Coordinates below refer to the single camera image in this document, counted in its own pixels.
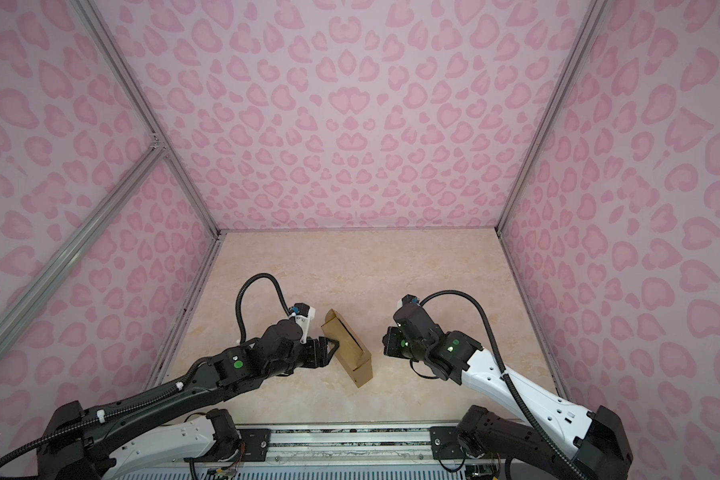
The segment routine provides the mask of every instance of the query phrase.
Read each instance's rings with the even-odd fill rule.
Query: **pink panel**
[[[630,477],[720,478],[720,2],[614,5],[508,242]]]
[[[0,313],[146,141],[66,2],[0,2]]]
[[[494,225],[588,3],[98,2],[236,229]]]
[[[0,455],[40,436],[60,405],[144,387],[209,242],[159,164],[0,362]]]

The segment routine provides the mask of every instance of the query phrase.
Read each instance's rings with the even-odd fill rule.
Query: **open cardboard box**
[[[336,358],[347,371],[349,377],[360,388],[373,378],[371,353],[355,335],[341,313],[333,309],[326,314],[326,322],[322,324],[322,333],[329,339],[338,340],[339,347]]]

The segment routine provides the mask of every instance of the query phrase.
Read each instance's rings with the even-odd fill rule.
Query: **cardboard box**
[[[329,339],[339,341],[336,358],[357,388],[373,378],[370,351],[365,348],[339,312],[328,311],[326,322],[322,324],[322,334]]]

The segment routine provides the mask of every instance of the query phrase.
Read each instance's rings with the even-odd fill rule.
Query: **beige marble surface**
[[[326,312],[341,312],[372,351],[374,378],[360,389],[338,362],[296,370],[225,403],[238,423],[380,422],[459,419],[470,405],[508,413],[489,398],[442,380],[418,378],[408,362],[382,354],[398,299],[457,289],[474,296],[492,323],[504,361],[554,391],[554,384],[520,294],[493,230],[366,230],[228,234],[176,355],[170,377],[199,357],[237,344],[235,298],[250,276],[269,272],[286,302],[306,302],[318,316],[310,336],[321,334]],[[428,303],[443,331],[460,330],[490,348],[480,316],[456,296]],[[242,304],[248,337],[260,336],[283,317],[272,284],[258,280]],[[422,364],[416,365],[420,371]]]

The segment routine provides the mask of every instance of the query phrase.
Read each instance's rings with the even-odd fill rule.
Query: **ventilation grille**
[[[197,469],[200,480],[205,468]],[[188,468],[150,468],[125,475],[123,480],[190,480]],[[240,468],[234,480],[465,480],[464,470],[449,473],[440,466],[344,466]]]

